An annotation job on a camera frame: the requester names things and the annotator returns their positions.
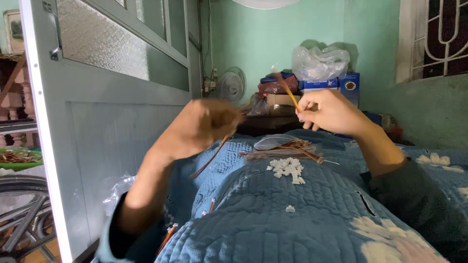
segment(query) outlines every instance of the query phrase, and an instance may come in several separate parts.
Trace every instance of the blue box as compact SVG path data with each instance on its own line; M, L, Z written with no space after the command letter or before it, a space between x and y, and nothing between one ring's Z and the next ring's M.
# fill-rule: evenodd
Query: blue box
M304 81L304 89L301 90L302 93L309 91L318 91L325 88L338 89L338 79L330 79L323 82L307 82Z
M338 77L338 88L354 106L359 106L359 73L347 73Z

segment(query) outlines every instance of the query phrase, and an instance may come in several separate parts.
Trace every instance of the dark sleeve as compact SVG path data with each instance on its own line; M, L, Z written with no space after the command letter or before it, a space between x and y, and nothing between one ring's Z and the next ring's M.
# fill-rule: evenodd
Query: dark sleeve
M143 234L132 235L117 227L117 216L127 193L123 194L114 211L109 227L109 247L116 259L135 262L154 262L159 246L166 234L164 217L151 225Z
M418 231L452 263L468 262L468 219L415 162L371 177L361 174L371 196Z

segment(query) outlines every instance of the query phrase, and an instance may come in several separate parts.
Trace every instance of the wall fan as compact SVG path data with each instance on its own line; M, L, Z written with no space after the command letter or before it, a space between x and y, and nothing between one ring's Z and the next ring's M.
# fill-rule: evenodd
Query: wall fan
M286 7L299 0L233 0L241 5L256 8L256 9L275 9L280 7Z
M229 68L216 83L219 98L238 103L245 94L245 75L238 67Z

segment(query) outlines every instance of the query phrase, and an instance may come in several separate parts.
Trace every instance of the box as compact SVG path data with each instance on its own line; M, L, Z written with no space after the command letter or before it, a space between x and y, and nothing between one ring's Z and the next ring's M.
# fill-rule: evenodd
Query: box
M299 102L300 96L294 96ZM270 107L270 115L290 115L295 114L296 107L289 95L268 94L266 102Z
M304 94L309 91L319 91L326 88L338 89L338 79L330 79L322 82L304 81L304 89L301 90L301 92Z
M359 73L347 73L338 77L338 88L352 104L359 106Z

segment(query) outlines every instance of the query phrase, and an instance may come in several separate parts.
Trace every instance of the door handle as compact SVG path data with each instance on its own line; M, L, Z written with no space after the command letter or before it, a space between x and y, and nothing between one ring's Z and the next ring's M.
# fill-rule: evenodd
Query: door handle
M52 60L58 61L59 51L62 51L62 34L60 32L59 15L52 10L52 6L46 1L42 1L42 7L45 11L51 13L54 16L55 29L57 30L57 47L54 50L49 51L49 53Z

